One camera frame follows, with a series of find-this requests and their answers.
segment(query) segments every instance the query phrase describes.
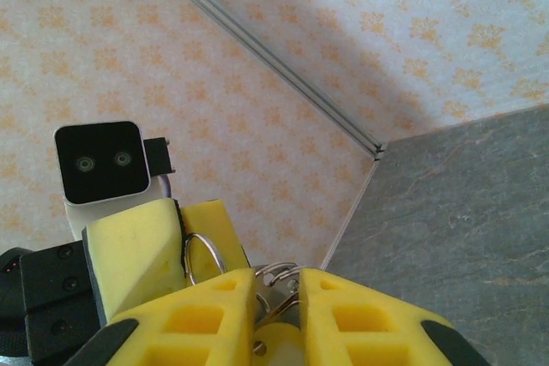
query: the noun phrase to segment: gray tile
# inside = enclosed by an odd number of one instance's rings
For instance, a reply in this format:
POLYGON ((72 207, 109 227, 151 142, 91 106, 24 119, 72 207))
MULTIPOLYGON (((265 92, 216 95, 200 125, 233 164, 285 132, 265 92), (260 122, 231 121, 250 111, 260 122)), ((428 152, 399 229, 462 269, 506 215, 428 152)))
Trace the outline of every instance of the gray tile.
POLYGON ((549 364, 549 107, 389 145, 328 270, 549 364))

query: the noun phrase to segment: depth camera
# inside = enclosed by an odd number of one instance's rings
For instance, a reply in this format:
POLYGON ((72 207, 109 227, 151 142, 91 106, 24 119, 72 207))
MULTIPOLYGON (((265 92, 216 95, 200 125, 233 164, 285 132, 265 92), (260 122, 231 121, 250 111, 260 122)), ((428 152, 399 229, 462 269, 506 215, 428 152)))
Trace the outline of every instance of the depth camera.
POLYGON ((141 131, 133 122, 63 126, 55 144, 68 203, 136 195, 150 184, 141 131))

